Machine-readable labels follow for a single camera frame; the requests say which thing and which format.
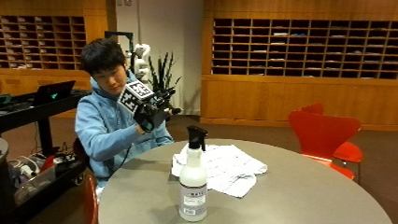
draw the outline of floor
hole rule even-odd
[[[187,126],[197,125],[209,132],[208,138],[225,138],[255,141],[299,152],[300,144],[289,127],[249,127],[201,124],[197,116],[175,116],[168,121],[168,130],[176,141],[187,141]],[[54,145],[72,146],[76,137],[74,119],[51,118]],[[10,142],[10,160],[30,155],[39,147],[38,127],[26,125],[3,133]],[[362,162],[361,187],[370,193],[385,208],[393,223],[398,223],[398,132],[362,130],[351,140],[361,147]],[[43,208],[28,224],[80,224],[84,223],[84,188],[71,187],[58,200]]]

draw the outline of spray nozzle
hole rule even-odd
[[[201,150],[205,151],[204,137],[208,136],[208,131],[195,125],[188,126],[187,129],[189,132],[189,148],[197,149],[201,146]]]

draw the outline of potted plant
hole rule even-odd
[[[151,68],[151,74],[152,74],[152,80],[150,79],[150,83],[152,85],[152,91],[165,91],[171,88],[176,87],[177,83],[180,82],[181,77],[177,78],[175,85],[171,85],[172,82],[172,67],[176,63],[173,52],[169,58],[169,53],[167,52],[164,55],[164,58],[159,58],[159,69],[155,68],[152,64],[151,56],[148,57],[150,61],[150,68]]]

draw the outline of light blue hoodie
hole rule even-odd
[[[138,80],[131,72],[130,76],[132,78],[128,79],[128,83]],[[138,122],[132,113],[118,104],[119,97],[106,92],[94,78],[91,86],[92,94],[86,96],[78,105],[75,132],[90,156],[98,187],[104,187],[107,179],[124,162],[130,147],[126,161],[175,141],[164,122],[152,133],[142,135],[136,130]]]

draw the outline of black hair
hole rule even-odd
[[[111,38],[100,38],[86,45],[82,53],[82,69],[91,75],[124,66],[124,51]]]

